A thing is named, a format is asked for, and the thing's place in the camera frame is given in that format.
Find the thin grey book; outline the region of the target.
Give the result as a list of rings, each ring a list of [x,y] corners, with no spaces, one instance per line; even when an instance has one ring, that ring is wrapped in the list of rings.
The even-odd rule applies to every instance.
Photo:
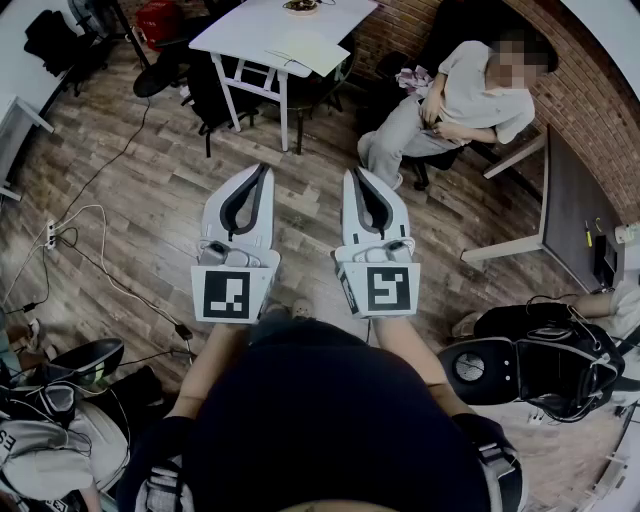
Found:
[[[319,33],[311,31],[290,31],[269,43],[267,53],[297,62],[314,73],[326,77],[350,55],[338,43],[333,43]]]

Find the black headrest office chair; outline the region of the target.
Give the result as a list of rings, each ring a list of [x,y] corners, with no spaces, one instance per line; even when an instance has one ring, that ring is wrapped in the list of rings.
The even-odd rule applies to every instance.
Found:
[[[400,100],[406,92],[395,75],[403,68],[422,67],[434,78],[440,64],[464,41],[490,44],[506,28],[511,7],[503,0],[443,0],[434,25],[417,57],[400,51],[385,55],[375,68],[379,77],[372,89],[374,97]]]

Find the person's right forearm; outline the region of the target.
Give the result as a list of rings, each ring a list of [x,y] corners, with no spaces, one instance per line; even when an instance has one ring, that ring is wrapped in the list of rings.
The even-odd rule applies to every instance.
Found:
[[[474,414],[456,395],[440,360],[406,317],[375,318],[373,327],[380,347],[403,359],[418,373],[448,416]]]

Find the black standing fan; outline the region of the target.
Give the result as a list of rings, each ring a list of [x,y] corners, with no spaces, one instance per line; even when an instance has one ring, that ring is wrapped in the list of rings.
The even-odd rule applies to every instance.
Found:
[[[127,40],[140,59],[141,72],[134,81],[134,94],[140,98],[150,98],[169,86],[177,86],[181,78],[183,64],[158,63],[160,52],[155,48],[156,40],[148,41],[135,21],[131,22],[124,13],[119,0],[76,0],[87,3],[95,24],[102,35],[110,39]]]

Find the black plastic chair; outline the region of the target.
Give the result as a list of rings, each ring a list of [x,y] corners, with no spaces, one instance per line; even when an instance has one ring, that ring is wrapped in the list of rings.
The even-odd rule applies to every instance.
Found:
[[[89,388],[112,374],[124,355],[124,342],[105,338],[77,346],[49,361],[43,370],[46,384]]]

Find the black rolling chair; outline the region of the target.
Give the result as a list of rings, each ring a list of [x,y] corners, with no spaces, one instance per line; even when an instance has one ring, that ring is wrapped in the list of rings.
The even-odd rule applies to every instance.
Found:
[[[497,163],[499,157],[493,153],[494,144],[485,144],[473,141],[464,147],[449,150],[442,154],[426,156],[426,157],[408,157],[404,156],[403,161],[406,162],[416,175],[414,189],[417,191],[426,191],[430,185],[427,174],[427,168],[433,167],[436,170],[447,171],[451,168],[458,156],[465,148],[470,148],[490,163]]]

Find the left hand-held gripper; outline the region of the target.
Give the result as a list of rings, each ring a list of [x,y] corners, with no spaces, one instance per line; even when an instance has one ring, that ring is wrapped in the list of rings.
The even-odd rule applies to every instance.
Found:
[[[273,170],[259,163],[233,175],[207,200],[204,238],[199,240],[197,264],[191,268],[198,321],[257,322],[281,261],[280,254],[270,249],[274,190]]]

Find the white side desk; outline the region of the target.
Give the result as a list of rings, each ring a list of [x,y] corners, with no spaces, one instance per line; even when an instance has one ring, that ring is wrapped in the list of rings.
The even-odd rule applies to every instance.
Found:
[[[20,201],[21,195],[10,189],[8,175],[32,127],[54,132],[54,128],[20,97],[0,91],[0,195],[15,201]]]

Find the person's left forearm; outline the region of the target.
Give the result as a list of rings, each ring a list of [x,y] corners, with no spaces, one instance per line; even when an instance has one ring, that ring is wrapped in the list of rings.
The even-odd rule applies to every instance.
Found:
[[[214,383],[248,346],[248,335],[249,328],[244,325],[214,325],[206,344],[188,370],[166,418],[197,417]]]

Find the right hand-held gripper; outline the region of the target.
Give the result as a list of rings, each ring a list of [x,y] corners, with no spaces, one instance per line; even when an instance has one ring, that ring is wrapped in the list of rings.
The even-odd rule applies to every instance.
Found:
[[[408,210],[400,196],[373,173],[350,169],[343,179],[341,222],[348,246],[337,248],[334,259],[352,315],[415,314],[421,270],[413,260],[415,241],[408,237]]]

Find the white table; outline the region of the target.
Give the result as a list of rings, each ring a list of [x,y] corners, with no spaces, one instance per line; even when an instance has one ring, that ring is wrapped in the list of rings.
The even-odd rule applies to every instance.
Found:
[[[282,5],[287,0],[245,0],[215,21],[190,43],[192,50],[210,55],[223,87],[236,131],[240,123],[231,94],[233,88],[268,99],[279,106],[282,150],[288,150],[288,78],[307,78],[314,72],[265,51],[269,43],[290,31],[319,33],[340,43],[374,10],[374,0],[320,0],[316,13],[294,16]]]

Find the floral cloth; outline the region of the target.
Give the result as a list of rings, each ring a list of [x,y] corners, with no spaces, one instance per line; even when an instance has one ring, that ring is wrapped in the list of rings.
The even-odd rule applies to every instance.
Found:
[[[414,69],[402,68],[395,75],[395,79],[398,86],[405,89],[408,95],[417,94],[421,97],[426,96],[433,81],[428,71],[420,65],[417,65]]]

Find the person's dark shirt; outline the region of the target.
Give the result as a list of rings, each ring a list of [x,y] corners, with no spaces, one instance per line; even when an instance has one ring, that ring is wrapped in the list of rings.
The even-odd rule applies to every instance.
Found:
[[[332,325],[256,328],[195,419],[138,442],[119,512],[521,512],[494,421],[448,416],[403,359]]]

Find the white fabric bag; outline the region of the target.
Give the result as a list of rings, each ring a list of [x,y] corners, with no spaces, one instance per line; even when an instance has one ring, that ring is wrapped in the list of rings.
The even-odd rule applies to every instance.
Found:
[[[67,427],[43,418],[0,422],[0,490],[52,501],[74,491],[108,490],[129,461],[120,420],[88,401],[76,404]]]

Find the dark top desk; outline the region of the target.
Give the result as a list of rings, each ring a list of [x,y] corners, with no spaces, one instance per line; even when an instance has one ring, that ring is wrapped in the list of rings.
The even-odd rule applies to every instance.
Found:
[[[461,259],[475,263],[538,250],[549,254],[587,292],[615,287],[624,278],[625,249],[614,230],[622,225],[613,204],[586,164],[553,127],[490,166],[492,179],[537,151],[544,155],[539,227],[534,234],[466,250]],[[587,246],[584,221],[593,247]]]

